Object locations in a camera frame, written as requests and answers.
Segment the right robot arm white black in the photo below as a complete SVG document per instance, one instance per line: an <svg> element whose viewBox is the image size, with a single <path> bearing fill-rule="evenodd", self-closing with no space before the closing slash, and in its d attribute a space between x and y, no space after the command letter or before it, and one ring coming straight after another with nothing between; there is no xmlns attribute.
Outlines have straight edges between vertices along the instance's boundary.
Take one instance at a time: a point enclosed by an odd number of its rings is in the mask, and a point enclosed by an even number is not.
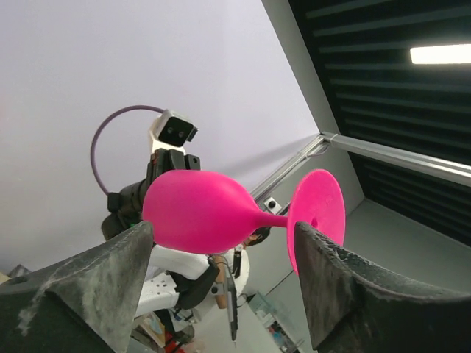
<svg viewBox="0 0 471 353"><path fill-rule="evenodd" d="M110 212L102 222L109 240L141 221L144 196L160 175L173 170L199 170L199 158L176 149L158 149L151 154L146 177L118 193L107 193ZM155 244L149 258L149 274L144 280L136 315L158 310L191 310L210 294L220 270L205 255L180 252Z"/></svg>

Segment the pink wine glass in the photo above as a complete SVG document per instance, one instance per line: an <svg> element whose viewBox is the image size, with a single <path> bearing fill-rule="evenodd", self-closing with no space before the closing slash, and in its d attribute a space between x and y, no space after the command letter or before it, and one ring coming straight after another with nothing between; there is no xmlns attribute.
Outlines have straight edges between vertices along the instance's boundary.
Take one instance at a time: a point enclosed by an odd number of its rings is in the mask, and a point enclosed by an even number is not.
<svg viewBox="0 0 471 353"><path fill-rule="evenodd" d="M343 245L346 213L341 188L329 171L306 174L291 199L288 215L262 211L237 181L215 171L174 170L159 176L144 197L142 218L156 244L193 254L234 248L261 227L286 229L288 255L297 267L294 226L302 221Z"/></svg>

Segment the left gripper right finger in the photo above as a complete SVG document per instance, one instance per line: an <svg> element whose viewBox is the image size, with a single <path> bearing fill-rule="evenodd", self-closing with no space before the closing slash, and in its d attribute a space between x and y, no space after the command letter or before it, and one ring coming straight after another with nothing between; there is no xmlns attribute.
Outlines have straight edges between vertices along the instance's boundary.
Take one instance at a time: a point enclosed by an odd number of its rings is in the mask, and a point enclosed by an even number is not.
<svg viewBox="0 0 471 353"><path fill-rule="evenodd" d="M468 293L396 274L305 222L294 248L315 351L470 351Z"/></svg>

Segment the aluminium frame rail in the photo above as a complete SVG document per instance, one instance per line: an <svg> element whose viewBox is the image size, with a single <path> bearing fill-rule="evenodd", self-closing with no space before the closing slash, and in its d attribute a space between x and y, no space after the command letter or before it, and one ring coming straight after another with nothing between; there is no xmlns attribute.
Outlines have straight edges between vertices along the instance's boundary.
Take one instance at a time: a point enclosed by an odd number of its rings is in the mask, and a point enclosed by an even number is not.
<svg viewBox="0 0 471 353"><path fill-rule="evenodd" d="M266 177L251 192L257 203L265 201L277 186L291 176L311 157L317 155L324 146L332 146L373 160L389 163L423 174L470 186L470 167L424 154L396 149L377 143L346 137L330 132L315 135L297 153Z"/></svg>

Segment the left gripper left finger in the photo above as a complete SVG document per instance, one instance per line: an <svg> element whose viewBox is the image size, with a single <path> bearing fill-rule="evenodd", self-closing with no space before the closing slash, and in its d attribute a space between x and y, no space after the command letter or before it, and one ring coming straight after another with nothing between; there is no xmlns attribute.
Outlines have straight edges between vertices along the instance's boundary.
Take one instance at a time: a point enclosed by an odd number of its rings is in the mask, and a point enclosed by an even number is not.
<svg viewBox="0 0 471 353"><path fill-rule="evenodd" d="M1 284L1 351L125 352L152 247L141 222Z"/></svg>

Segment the ceiling light panel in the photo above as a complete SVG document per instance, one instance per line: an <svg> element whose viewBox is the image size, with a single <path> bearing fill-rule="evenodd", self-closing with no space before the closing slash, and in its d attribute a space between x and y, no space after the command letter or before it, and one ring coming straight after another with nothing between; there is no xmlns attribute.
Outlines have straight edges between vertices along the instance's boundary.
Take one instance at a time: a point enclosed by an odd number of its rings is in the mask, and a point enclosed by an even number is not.
<svg viewBox="0 0 471 353"><path fill-rule="evenodd" d="M460 65L471 63L471 44L414 47L410 50L415 65Z"/></svg>

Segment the person in white shirt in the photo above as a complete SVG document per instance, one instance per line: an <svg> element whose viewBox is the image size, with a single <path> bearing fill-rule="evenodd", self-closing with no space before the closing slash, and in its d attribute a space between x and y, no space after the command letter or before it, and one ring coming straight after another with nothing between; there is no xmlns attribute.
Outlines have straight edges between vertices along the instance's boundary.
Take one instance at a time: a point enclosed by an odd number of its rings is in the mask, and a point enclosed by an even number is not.
<svg viewBox="0 0 471 353"><path fill-rule="evenodd" d="M175 306L154 311L166 328L166 332L174 338L179 338L184 331L193 327L194 322L204 321L208 313L217 307L227 311L230 337L235 343L238 333L237 301L249 279L250 264L247 248L262 243L270 232L270 227L261 227L237 247L209 256L208 259L217 266L219 272L203 300L188 309Z"/></svg>

